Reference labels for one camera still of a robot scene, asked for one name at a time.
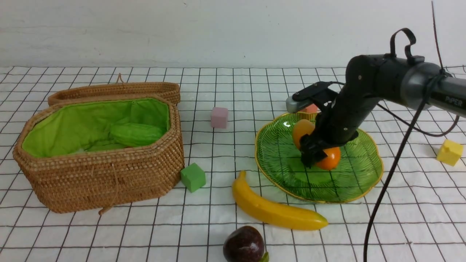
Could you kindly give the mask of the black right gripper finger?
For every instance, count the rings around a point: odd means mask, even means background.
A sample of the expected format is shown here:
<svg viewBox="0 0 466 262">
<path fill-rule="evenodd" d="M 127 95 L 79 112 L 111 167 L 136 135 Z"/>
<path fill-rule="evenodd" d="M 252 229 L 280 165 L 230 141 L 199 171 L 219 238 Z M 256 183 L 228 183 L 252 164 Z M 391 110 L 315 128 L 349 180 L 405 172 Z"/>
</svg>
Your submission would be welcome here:
<svg viewBox="0 0 466 262">
<path fill-rule="evenodd" d="M 317 145 L 301 145 L 301 162 L 304 166 L 311 168 L 327 157 L 324 149 Z"/>
</svg>

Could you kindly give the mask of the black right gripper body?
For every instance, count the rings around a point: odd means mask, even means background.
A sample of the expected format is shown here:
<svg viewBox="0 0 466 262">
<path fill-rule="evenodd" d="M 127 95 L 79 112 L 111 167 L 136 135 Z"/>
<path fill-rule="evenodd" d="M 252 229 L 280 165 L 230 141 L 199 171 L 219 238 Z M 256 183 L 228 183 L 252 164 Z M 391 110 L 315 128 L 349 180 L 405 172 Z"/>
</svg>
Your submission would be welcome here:
<svg viewBox="0 0 466 262">
<path fill-rule="evenodd" d="M 336 96 L 332 102 L 316 102 L 321 113 L 313 132 L 300 139 L 302 153 L 320 153 L 355 139 L 357 129 L 374 108 L 374 98 L 367 96 Z"/>
</svg>

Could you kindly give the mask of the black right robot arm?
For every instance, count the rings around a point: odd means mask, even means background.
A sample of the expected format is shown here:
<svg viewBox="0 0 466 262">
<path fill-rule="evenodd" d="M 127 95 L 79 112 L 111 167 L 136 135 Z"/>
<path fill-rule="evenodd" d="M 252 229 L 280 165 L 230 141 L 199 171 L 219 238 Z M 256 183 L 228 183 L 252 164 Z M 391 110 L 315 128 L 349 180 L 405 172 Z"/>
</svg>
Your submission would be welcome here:
<svg viewBox="0 0 466 262">
<path fill-rule="evenodd" d="M 287 99 L 289 112 L 310 104 L 320 109 L 315 129 L 300 139 L 301 161 L 307 167 L 325 159 L 325 149 L 356 139 L 359 126 L 381 100 L 421 111 L 436 106 L 465 117 L 465 80 L 420 56 L 359 55 L 349 61 L 341 91 L 330 90 L 330 85 L 316 82 Z"/>
</svg>

